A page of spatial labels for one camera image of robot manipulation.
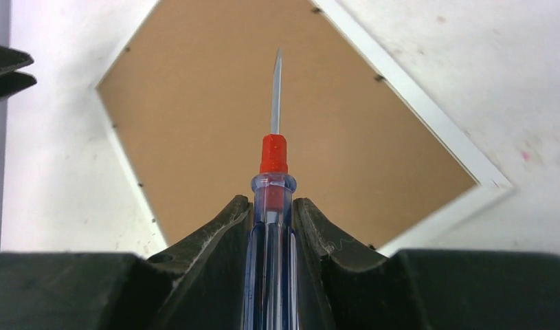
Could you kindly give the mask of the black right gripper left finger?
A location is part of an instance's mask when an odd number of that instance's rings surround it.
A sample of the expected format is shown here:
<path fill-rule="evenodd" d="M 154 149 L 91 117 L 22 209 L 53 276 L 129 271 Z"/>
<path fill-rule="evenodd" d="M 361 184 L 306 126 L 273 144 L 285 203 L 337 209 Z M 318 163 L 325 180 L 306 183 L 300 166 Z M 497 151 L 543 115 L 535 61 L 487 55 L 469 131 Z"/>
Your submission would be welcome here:
<path fill-rule="evenodd" d="M 150 258 L 0 253 L 0 329 L 240 329 L 251 214 L 235 196 Z"/>

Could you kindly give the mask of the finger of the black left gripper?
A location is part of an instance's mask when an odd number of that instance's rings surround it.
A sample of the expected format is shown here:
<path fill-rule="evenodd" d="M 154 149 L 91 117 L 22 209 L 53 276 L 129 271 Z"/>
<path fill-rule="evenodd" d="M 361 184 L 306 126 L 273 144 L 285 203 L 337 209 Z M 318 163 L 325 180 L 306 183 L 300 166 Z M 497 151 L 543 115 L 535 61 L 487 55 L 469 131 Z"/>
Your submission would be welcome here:
<path fill-rule="evenodd" d="M 34 63 L 26 52 L 0 45 L 0 76 Z"/>
<path fill-rule="evenodd" d="M 34 86 L 37 80 L 34 76 L 22 72 L 10 72 L 0 76 L 0 102 L 11 96 Z"/>

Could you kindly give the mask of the blue red screwdriver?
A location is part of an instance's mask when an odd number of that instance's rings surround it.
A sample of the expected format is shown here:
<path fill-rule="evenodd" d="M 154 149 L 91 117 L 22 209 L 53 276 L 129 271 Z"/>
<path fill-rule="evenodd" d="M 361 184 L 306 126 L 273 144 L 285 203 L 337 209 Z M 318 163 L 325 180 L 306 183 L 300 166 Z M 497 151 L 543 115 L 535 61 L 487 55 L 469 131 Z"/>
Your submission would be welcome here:
<path fill-rule="evenodd" d="M 280 133 L 282 52 L 273 70 L 270 132 L 262 139 L 260 171 L 251 181 L 253 227 L 243 291 L 244 329 L 298 329 L 298 253 L 292 225 L 297 188 Z"/>

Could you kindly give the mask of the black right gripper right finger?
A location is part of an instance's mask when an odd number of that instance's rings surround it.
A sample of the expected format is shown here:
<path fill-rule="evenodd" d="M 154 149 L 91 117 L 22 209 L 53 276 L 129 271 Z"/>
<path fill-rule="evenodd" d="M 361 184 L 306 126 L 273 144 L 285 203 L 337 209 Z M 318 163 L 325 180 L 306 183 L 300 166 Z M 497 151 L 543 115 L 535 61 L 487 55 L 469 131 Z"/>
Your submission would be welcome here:
<path fill-rule="evenodd" d="M 301 329 L 560 329 L 560 256 L 403 249 L 386 257 L 293 202 Z"/>

